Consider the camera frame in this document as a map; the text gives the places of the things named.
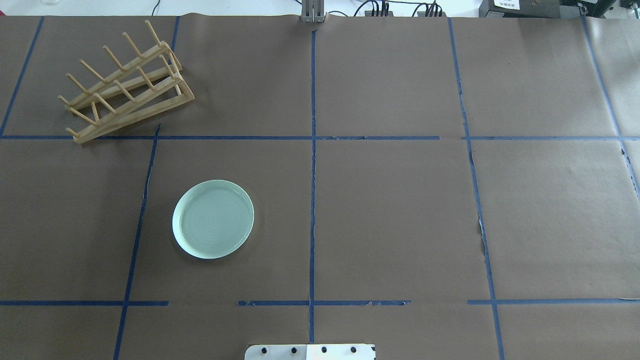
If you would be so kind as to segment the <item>light green round plate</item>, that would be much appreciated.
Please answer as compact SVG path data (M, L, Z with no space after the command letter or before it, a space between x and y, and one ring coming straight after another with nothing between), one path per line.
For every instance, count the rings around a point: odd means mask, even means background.
M236 183L212 179L181 196L173 211L172 230L188 255L214 260L238 250L249 238L254 221L249 194Z

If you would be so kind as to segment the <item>wooden dish rack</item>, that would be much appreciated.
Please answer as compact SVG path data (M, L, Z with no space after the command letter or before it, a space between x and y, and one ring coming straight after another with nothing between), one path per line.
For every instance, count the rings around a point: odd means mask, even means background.
M103 46L116 66L110 75L103 76L86 61L79 61L96 77L96 84L86 87L71 73L66 73L79 94L72 100L62 95L57 98L67 112L87 123L80 131L65 129L76 144L93 141L195 100L171 45L160 39L150 20L144 23L154 44L141 51L130 35L123 32L135 53L128 63L122 63L107 45Z

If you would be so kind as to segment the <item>black computer box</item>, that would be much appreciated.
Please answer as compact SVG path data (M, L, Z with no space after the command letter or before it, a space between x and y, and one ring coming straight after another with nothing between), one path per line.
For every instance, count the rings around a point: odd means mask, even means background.
M558 0L483 0L478 18L543 18L561 17Z

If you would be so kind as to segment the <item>aluminium frame post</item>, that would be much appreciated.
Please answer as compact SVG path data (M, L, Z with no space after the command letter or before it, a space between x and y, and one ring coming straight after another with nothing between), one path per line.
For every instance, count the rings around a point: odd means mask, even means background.
M298 0L301 5L301 22L320 24L326 20L324 0Z

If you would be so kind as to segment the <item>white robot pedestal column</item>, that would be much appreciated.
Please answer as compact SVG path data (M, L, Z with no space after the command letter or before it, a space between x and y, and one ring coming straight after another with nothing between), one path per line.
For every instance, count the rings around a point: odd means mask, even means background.
M375 360L374 344L255 344L247 348L245 360Z

